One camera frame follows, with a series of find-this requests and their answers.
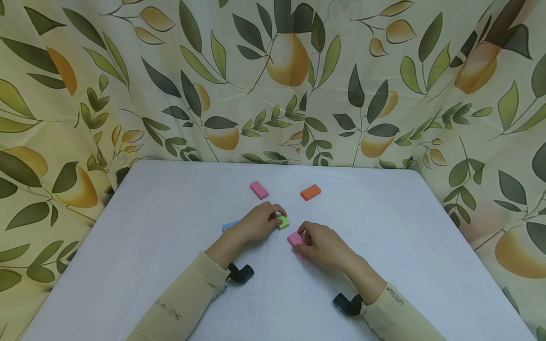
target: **beige sleeve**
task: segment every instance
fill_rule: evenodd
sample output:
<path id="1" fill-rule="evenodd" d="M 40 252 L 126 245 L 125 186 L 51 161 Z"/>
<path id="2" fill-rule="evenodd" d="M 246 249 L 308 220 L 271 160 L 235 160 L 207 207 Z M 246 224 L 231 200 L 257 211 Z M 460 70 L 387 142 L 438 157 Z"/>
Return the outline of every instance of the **beige sleeve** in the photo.
<path id="1" fill-rule="evenodd" d="M 178 276 L 140 319 L 126 341 L 184 341 L 225 288 L 229 271 L 204 252 Z"/>
<path id="2" fill-rule="evenodd" d="M 385 341 L 445 341 L 390 283 L 373 304 L 362 303 L 361 313 L 370 328 Z"/>

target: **floral curtain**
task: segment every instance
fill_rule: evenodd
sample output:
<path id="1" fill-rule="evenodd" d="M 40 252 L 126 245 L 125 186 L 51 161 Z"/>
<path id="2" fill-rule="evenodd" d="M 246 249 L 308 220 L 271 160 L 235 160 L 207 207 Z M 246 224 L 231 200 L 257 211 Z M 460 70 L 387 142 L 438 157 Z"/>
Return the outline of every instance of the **floral curtain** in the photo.
<path id="1" fill-rule="evenodd" d="M 546 340 L 544 13 L 0 0 L 0 340 L 20 338 L 142 158 L 419 171 Z"/>

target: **pink block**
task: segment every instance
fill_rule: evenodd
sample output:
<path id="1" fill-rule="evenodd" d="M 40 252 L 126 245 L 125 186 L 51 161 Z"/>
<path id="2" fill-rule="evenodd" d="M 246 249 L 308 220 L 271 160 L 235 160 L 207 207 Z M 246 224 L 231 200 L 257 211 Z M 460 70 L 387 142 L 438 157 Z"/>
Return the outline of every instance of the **pink block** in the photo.
<path id="1" fill-rule="evenodd" d="M 266 198 L 269 195 L 268 191 L 265 190 L 265 188 L 262 186 L 262 184 L 259 183 L 258 181 L 254 181 L 253 183 L 251 183 L 250 184 L 250 189 L 252 189 L 254 194 L 256 194 L 256 196 L 258 196 L 258 198 L 260 198 L 260 200 Z"/>
<path id="2" fill-rule="evenodd" d="M 286 240 L 290 243 L 291 246 L 294 246 L 296 244 L 303 244 L 304 240 L 301 239 L 301 236 L 298 234 L 298 232 L 294 232 L 293 234 L 289 235 Z M 298 256 L 304 257 L 301 253 L 298 252 Z"/>

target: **white tablecloth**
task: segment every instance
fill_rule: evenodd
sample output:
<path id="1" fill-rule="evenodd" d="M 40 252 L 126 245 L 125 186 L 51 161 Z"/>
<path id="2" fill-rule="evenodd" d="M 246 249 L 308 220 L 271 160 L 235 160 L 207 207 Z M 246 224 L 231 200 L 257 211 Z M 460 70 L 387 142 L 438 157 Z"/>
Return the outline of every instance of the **white tablecloth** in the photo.
<path id="1" fill-rule="evenodd" d="M 534 340 L 419 174 L 340 167 L 137 162 L 32 321 L 24 341 L 124 340 L 200 250 L 269 191 L 290 226 L 235 262 L 254 277 L 214 300 L 192 341 L 375 340 L 332 305 L 350 282 L 291 251 L 304 220 L 335 229 L 448 340 Z M 299 193 L 317 184 L 322 193 Z"/>

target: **foam block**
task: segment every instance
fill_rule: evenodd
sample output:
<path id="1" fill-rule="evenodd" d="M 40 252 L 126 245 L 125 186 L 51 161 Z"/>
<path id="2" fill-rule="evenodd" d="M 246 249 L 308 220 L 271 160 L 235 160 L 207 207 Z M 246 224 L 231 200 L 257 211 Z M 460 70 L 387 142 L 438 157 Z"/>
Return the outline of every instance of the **foam block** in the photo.
<path id="1" fill-rule="evenodd" d="M 239 222 L 239 220 L 236 220 L 234 222 L 222 225 L 222 231 L 225 232 L 228 228 L 232 227 L 233 225 L 237 224 L 238 222 Z"/>
<path id="2" fill-rule="evenodd" d="M 290 222 L 288 221 L 288 219 L 285 216 L 279 216 L 279 217 L 277 217 L 277 219 L 282 220 L 282 224 L 277 226 L 279 230 L 285 229 L 285 228 L 288 227 L 288 225 L 290 225 Z"/>
<path id="3" fill-rule="evenodd" d="M 300 195 L 301 195 L 302 198 L 305 199 L 305 201 L 307 201 L 307 200 L 319 195 L 321 192 L 322 192 L 321 189 L 316 184 L 314 184 L 313 186 L 301 191 Z"/>
<path id="4" fill-rule="evenodd" d="M 288 238 L 286 238 L 286 240 L 288 241 L 288 243 L 290 243 L 291 246 L 304 243 L 304 240 L 301 238 L 301 236 L 298 234 L 297 231 L 289 235 Z M 301 253 L 298 253 L 298 256 L 302 258 L 304 257 Z"/>
<path id="5" fill-rule="evenodd" d="M 262 184 L 259 183 L 258 181 L 254 181 L 253 183 L 251 183 L 250 189 L 252 189 L 254 194 L 256 194 L 256 196 L 260 198 L 260 200 L 266 198 L 269 195 L 268 191 L 265 190 Z"/>

